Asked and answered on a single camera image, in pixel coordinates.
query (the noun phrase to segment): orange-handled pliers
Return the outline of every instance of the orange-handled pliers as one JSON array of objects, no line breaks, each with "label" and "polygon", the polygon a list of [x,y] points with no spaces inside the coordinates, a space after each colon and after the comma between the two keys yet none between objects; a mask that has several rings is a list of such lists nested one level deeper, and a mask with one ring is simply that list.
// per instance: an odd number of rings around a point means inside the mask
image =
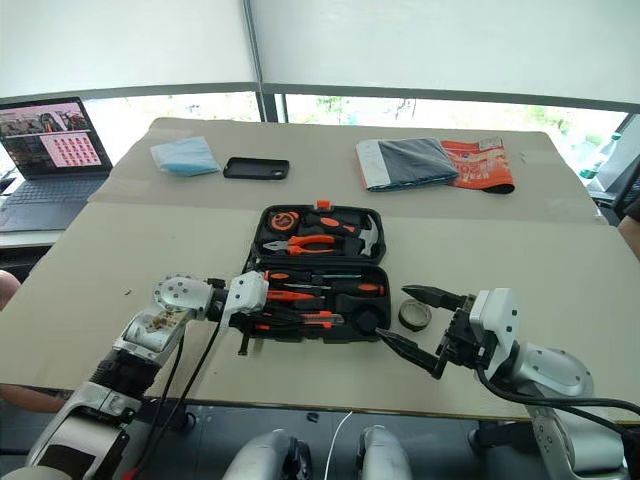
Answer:
[{"label": "orange-handled pliers", "polygon": [[321,254],[321,253],[333,253],[333,249],[324,250],[309,250],[303,248],[306,245],[312,244],[327,244],[335,245],[336,237],[332,235],[307,235],[306,237],[291,237],[289,240],[279,240],[275,242],[265,243],[264,248],[268,250],[286,250],[289,255],[303,255],[303,254]]}]

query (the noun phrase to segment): beige table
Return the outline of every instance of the beige table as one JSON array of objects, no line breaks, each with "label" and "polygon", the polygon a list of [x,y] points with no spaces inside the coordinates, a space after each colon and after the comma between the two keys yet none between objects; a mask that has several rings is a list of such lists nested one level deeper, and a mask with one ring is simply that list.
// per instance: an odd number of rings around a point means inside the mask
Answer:
[{"label": "beige table", "polygon": [[[221,174],[176,178],[160,173],[153,145],[204,136],[224,166],[230,157],[287,159],[283,181],[225,179]],[[447,186],[399,192],[367,192],[355,145],[369,138],[436,137],[476,142],[499,136],[516,182],[506,196]],[[575,174],[549,137],[540,132],[430,130],[355,126],[283,125],[160,118],[118,162],[93,201],[263,209],[268,204],[366,206],[382,215],[603,223]]]},{"label": "beige table", "polygon": [[[57,388],[88,379],[113,340],[167,272],[227,280],[240,273],[260,211],[93,203],[83,210],[0,314],[0,382]],[[498,220],[383,216],[388,252],[381,266],[392,291],[392,329],[400,287],[423,283],[459,293],[515,289],[518,339],[561,347],[593,372],[599,395],[640,402],[635,378],[640,264],[610,227]],[[598,256],[596,263],[590,259]],[[413,334],[434,349],[450,314]],[[192,323],[182,388],[210,324]],[[216,342],[190,397],[213,402],[339,407],[421,414],[523,417],[450,365],[436,381],[384,344]],[[151,393],[158,393],[160,374]],[[613,411],[619,420],[633,417]]]}]

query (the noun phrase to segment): laptop screen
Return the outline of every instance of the laptop screen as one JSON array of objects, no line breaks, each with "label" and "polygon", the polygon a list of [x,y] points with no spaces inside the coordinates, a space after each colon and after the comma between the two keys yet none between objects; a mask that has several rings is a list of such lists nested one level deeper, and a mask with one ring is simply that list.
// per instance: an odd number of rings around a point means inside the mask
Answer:
[{"label": "laptop screen", "polygon": [[111,170],[79,98],[0,105],[0,143],[27,179]]}]

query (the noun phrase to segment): orange package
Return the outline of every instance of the orange package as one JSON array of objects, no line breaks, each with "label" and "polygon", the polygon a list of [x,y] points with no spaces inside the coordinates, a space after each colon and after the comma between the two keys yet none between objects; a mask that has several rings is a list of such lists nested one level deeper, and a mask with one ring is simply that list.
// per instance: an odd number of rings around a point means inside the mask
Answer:
[{"label": "orange package", "polygon": [[440,142],[458,170],[454,187],[511,193],[515,189],[507,152],[502,139],[491,138],[478,143]]}]

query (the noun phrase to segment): laptop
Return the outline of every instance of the laptop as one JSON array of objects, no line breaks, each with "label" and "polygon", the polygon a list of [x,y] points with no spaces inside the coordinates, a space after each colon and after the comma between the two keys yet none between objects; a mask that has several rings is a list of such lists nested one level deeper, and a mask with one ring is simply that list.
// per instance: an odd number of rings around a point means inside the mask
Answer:
[{"label": "laptop", "polygon": [[112,169],[77,97],[0,105],[0,144],[25,178],[0,232],[64,230]]}]

